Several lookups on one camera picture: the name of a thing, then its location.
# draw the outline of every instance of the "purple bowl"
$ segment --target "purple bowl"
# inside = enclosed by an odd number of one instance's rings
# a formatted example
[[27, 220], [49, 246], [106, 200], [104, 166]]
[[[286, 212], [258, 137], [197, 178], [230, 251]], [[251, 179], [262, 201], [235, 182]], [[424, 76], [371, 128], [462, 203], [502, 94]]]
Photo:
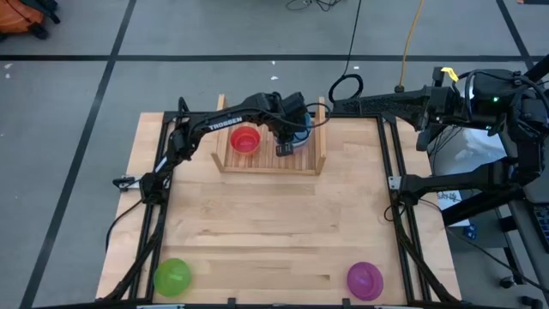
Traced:
[[360, 300], [374, 300], [383, 291], [383, 277], [373, 264], [358, 262], [347, 274], [347, 285]]

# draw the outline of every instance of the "orange bag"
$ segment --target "orange bag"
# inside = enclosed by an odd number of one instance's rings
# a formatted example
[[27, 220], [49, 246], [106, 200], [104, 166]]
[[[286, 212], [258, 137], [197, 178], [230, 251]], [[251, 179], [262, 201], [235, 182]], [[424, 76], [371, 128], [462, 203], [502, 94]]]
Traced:
[[[37, 8], [41, 8], [39, 5], [42, 4], [37, 3], [36, 5]], [[8, 33], [25, 32], [29, 32], [39, 39], [45, 39], [48, 33], [41, 25], [43, 20], [42, 12], [23, 4], [20, 0], [0, 0], [0, 39]]]

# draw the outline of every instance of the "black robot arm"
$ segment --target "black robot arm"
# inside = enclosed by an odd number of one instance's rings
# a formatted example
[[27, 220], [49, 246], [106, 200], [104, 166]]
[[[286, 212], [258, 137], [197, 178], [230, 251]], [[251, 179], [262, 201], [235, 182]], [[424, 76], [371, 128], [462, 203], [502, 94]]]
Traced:
[[167, 150], [160, 163], [151, 173], [145, 173], [140, 180], [144, 203], [159, 204], [167, 199], [163, 190], [173, 169], [182, 161], [190, 161], [198, 149], [202, 137], [210, 132], [248, 122], [265, 124], [279, 145], [293, 140], [296, 132], [310, 129], [305, 124], [303, 95], [295, 93], [282, 99], [277, 93], [254, 94], [242, 103], [217, 112], [188, 112], [184, 100], [179, 102], [180, 114], [176, 127], [168, 137]]
[[489, 136], [506, 128], [511, 141], [516, 143], [516, 158], [506, 157], [469, 173], [389, 178], [391, 190], [411, 204], [416, 204], [428, 192], [463, 189], [484, 192], [472, 202], [462, 202], [466, 208], [474, 209], [473, 212], [460, 212], [455, 216], [452, 212], [456, 210], [449, 210], [444, 218], [446, 225], [486, 210], [477, 207], [482, 201], [489, 202], [486, 203], [488, 209], [499, 206], [502, 192], [516, 193], [537, 179], [545, 169], [544, 141], [549, 135], [549, 101], [528, 76], [508, 70], [474, 70], [460, 78], [467, 80], [466, 92], [473, 80], [473, 98], [468, 94], [462, 98], [455, 83], [452, 87], [442, 87], [442, 80], [435, 80], [432, 87], [425, 86], [418, 91], [335, 102], [335, 112], [382, 115], [388, 112], [402, 118], [420, 132], [417, 150], [426, 150], [432, 124], [487, 130]]

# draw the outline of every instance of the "metal clamp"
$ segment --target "metal clamp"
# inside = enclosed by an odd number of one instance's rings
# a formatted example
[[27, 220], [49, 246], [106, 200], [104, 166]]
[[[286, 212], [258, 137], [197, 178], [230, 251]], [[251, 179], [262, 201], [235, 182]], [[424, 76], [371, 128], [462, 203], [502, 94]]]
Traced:
[[389, 188], [391, 190], [400, 190], [401, 188], [401, 179], [402, 177], [401, 176], [389, 176], [388, 177], [388, 180], [389, 180]]
[[112, 184], [122, 192], [126, 192], [128, 189], [139, 189], [141, 177], [143, 175], [124, 175], [119, 179], [113, 179]]

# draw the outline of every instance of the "green bowl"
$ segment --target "green bowl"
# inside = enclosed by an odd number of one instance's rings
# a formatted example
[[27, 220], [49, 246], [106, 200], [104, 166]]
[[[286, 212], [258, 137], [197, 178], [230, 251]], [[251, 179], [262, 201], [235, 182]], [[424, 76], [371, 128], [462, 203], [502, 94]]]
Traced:
[[170, 258], [154, 272], [154, 288], [165, 297], [178, 296], [189, 286], [190, 278], [187, 263], [179, 258]]

